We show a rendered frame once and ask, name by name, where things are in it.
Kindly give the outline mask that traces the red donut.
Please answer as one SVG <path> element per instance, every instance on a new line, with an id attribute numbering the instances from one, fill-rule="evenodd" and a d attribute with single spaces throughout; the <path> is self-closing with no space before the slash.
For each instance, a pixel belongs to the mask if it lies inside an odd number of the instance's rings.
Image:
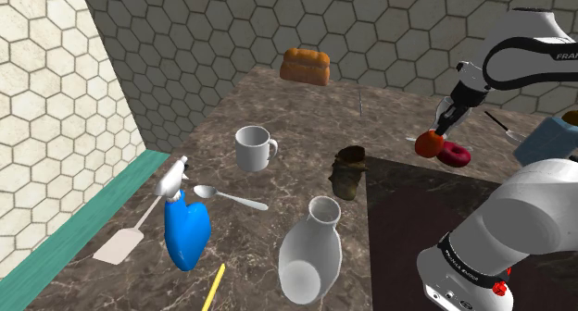
<path id="1" fill-rule="evenodd" d="M 443 149 L 436 157 L 453 168 L 465 167 L 471 161 L 471 154 L 466 148 L 450 141 L 444 141 Z"/>

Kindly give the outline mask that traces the orange round fruit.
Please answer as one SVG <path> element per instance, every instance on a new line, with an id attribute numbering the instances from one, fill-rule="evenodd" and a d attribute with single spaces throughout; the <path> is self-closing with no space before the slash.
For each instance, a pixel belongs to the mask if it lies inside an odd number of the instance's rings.
<path id="1" fill-rule="evenodd" d="M 445 139 L 442 135 L 438 135 L 435 130 L 429 130 L 416 139 L 414 150 L 419 156 L 432 158 L 443 150 L 444 142 Z"/>

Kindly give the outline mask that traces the light blue box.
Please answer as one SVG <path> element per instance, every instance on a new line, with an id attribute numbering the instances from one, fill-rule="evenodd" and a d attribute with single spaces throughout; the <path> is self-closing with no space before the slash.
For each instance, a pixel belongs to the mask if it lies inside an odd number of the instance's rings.
<path id="1" fill-rule="evenodd" d="M 568 158 L 578 148 L 578 127 L 561 117 L 545 118 L 513 155 L 522 166 L 550 158 Z"/>

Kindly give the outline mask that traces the dark robot stand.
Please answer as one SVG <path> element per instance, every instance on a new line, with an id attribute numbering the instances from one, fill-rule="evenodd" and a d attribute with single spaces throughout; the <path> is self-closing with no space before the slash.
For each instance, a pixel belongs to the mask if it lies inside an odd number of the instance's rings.
<path id="1" fill-rule="evenodd" d="M 416 258 L 454 229 L 497 183 L 376 157 L 366 189 L 373 311 L 442 311 L 425 297 Z M 578 254 L 529 256 L 509 280 L 513 311 L 578 311 Z"/>

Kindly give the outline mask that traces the brown worn boot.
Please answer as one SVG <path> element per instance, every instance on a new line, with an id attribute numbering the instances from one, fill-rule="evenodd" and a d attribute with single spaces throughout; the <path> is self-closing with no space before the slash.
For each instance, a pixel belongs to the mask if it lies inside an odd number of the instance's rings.
<path id="1" fill-rule="evenodd" d="M 368 170 L 365 148 L 350 145 L 341 149 L 334 156 L 332 168 L 328 180 L 332 183 L 334 195 L 346 201 L 354 200 L 362 173 Z"/>

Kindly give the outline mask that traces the brown bread loaf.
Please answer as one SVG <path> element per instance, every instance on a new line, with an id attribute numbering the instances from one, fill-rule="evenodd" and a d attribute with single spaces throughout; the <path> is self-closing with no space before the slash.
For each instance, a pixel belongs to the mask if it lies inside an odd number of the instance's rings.
<path id="1" fill-rule="evenodd" d="M 280 77 L 318 86 L 326 86 L 330 79 L 330 58 L 323 52 L 290 48 L 283 55 Z"/>

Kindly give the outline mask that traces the white vase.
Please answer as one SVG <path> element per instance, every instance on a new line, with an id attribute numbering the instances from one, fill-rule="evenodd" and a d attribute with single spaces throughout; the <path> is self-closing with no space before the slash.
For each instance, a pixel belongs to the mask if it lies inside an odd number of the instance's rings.
<path id="1" fill-rule="evenodd" d="M 336 224 L 341 209 L 328 196 L 308 204 L 308 214 L 296 222 L 283 239 L 278 273 L 283 294 L 297 305 L 322 298 L 336 282 L 343 259 Z"/>

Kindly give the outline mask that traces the white mug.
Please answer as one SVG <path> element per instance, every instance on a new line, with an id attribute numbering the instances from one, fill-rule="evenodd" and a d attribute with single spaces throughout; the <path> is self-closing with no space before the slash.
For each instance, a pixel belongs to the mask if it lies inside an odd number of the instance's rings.
<path id="1" fill-rule="evenodd" d="M 278 153 L 278 143 L 261 126 L 245 126 L 235 133 L 235 155 L 238 167 L 246 172 L 265 169 Z"/>

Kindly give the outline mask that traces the silver spoon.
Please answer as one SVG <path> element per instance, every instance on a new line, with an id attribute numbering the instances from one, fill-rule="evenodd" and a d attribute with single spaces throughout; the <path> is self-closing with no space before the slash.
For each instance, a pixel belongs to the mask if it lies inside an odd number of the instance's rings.
<path id="1" fill-rule="evenodd" d="M 208 186 L 208 185 L 196 185 L 194 187 L 194 192 L 196 195 L 198 195 L 199 197 L 202 197 L 202 198 L 211 198 L 215 195 L 220 195 L 220 196 L 226 197 L 228 199 L 234 200 L 235 202 L 240 203 L 242 205 L 246 205 L 246 206 L 255 208 L 257 210 L 266 211 L 269 209 L 269 207 L 263 203 L 249 200 L 249 199 L 245 199 L 245 198 L 241 198 L 241 197 L 237 197 L 237 196 L 233 196 L 233 195 L 230 195 L 227 193 L 222 193 L 222 192 L 219 192 L 215 187 Z"/>

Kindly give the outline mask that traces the blue spray bottle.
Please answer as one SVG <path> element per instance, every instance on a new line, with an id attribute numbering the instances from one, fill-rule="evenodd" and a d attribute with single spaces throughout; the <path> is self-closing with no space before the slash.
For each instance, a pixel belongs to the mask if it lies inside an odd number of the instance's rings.
<path id="1" fill-rule="evenodd" d="M 187 204 L 181 189 L 187 180 L 187 157 L 178 159 L 157 183 L 155 195 L 166 199 L 164 204 L 164 238 L 168 253 L 181 271 L 192 270 L 203 253 L 211 235 L 207 208 L 200 202 Z"/>

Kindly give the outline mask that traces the yellow pencil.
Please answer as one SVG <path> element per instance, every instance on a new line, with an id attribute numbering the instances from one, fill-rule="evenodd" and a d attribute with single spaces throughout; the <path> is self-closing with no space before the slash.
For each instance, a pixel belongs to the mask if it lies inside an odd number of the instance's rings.
<path id="1" fill-rule="evenodd" d="M 212 304 L 212 301 L 214 299 L 214 296 L 216 294 L 216 291 L 219 288 L 220 281 L 222 279 L 222 276 L 224 274 L 225 269 L 226 269 L 226 265 L 224 263 L 222 263 L 220 265 L 219 269 L 217 270 L 217 273 L 216 273 L 215 278 L 214 278 L 214 280 L 210 286 L 210 289 L 207 293 L 207 297 L 203 303 L 201 311 L 208 311 L 209 310 L 209 308 Z"/>

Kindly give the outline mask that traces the white spatula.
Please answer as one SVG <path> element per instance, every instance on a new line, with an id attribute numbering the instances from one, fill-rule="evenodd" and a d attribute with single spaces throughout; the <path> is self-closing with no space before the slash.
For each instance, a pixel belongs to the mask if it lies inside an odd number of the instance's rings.
<path id="1" fill-rule="evenodd" d="M 144 238 L 140 227 L 160 200 L 161 196 L 158 196 L 133 227 L 118 230 L 94 253 L 93 258 L 111 265 L 121 263 Z"/>

